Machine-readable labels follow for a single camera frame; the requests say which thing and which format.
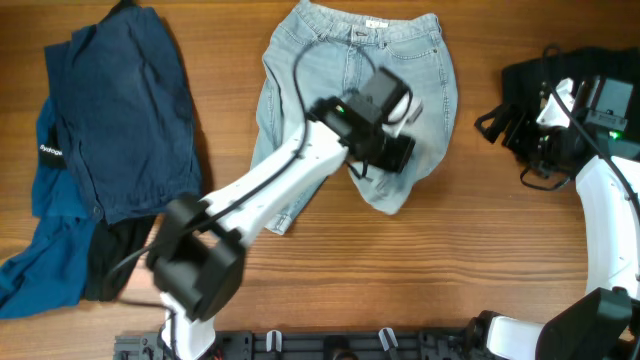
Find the light blue denim shorts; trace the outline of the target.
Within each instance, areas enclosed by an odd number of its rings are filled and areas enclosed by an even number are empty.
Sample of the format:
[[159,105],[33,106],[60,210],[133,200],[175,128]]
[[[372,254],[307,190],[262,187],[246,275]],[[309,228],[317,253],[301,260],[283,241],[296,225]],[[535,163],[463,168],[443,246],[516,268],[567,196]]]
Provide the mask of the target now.
[[453,62],[433,13],[412,20],[351,14],[310,1],[299,2],[277,26],[262,57],[266,80],[256,110],[259,127],[252,163],[265,160],[302,123],[302,110],[319,98],[361,87],[376,66],[409,85],[423,110],[403,127],[415,139],[400,173],[369,167],[354,183],[363,199],[396,214],[413,186],[445,157],[452,138],[458,89]]

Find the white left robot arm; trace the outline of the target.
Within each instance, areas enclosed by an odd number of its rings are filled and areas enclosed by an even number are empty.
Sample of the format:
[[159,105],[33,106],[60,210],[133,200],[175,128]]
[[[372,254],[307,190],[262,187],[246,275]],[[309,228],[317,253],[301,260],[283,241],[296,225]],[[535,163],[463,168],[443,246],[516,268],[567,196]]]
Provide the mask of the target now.
[[203,198],[171,201],[146,260],[167,324],[161,338],[175,359],[198,359],[214,344],[216,314],[239,289],[248,249],[283,208],[348,158],[401,172],[415,141],[404,133],[423,104],[388,69],[346,99],[320,98],[301,127],[232,184]]

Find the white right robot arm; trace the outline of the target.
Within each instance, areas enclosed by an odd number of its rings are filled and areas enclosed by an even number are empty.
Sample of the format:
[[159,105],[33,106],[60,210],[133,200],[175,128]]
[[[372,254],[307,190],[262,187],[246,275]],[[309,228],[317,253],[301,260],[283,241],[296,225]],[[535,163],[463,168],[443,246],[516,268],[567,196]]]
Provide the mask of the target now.
[[468,358],[636,359],[639,356],[639,145],[626,136],[634,94],[619,78],[564,77],[535,110],[503,104],[479,117],[527,171],[562,174],[582,205],[588,256],[584,296],[547,323],[484,311],[461,340]]

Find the black folded garment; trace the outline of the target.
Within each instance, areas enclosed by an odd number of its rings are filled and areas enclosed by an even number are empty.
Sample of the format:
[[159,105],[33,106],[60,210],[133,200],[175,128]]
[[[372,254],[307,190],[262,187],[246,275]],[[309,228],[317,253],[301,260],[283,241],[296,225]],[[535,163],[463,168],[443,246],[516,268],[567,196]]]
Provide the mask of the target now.
[[[581,48],[511,65],[502,71],[503,104],[515,104],[537,118],[552,95],[550,88],[565,78],[574,81],[571,115],[609,155],[639,159],[639,50]],[[596,152],[572,123],[552,127],[550,158],[532,162],[575,171]]]

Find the navy blue shirt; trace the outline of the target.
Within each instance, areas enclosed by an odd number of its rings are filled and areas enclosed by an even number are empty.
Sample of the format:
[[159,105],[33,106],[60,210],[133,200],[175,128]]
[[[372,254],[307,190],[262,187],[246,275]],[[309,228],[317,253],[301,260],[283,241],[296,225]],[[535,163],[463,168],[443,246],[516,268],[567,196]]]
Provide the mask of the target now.
[[200,192],[191,93],[153,8],[113,9],[44,55],[58,144],[94,219],[158,214]]

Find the black garment under shirts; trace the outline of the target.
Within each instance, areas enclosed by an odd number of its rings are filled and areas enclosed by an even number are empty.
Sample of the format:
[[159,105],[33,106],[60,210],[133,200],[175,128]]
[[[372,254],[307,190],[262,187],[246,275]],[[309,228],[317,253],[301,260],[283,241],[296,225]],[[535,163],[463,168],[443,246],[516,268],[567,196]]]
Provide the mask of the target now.
[[113,301],[125,285],[135,268],[129,263],[113,278],[108,273],[119,262],[140,250],[156,220],[154,215],[125,219],[109,225],[100,221],[94,230],[88,252],[87,281],[83,297],[88,301]]

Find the teal blue garment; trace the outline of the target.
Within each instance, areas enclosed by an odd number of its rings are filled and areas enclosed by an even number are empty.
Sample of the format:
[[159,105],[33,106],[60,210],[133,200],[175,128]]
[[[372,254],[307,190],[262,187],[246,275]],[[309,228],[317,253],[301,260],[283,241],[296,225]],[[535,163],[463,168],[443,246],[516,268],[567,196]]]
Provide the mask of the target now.
[[1,266],[1,318],[33,316],[77,305],[88,277],[88,251],[96,223],[88,214],[55,137],[57,113],[47,99],[36,121],[38,164],[31,244]]

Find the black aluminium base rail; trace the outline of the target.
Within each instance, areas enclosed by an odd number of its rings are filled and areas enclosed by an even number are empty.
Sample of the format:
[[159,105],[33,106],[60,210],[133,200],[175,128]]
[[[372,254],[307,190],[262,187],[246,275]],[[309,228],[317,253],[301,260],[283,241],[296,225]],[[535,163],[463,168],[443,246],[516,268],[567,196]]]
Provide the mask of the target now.
[[330,360],[330,359],[497,359],[479,338],[462,329],[396,332],[267,333],[219,332],[200,356],[209,360]]

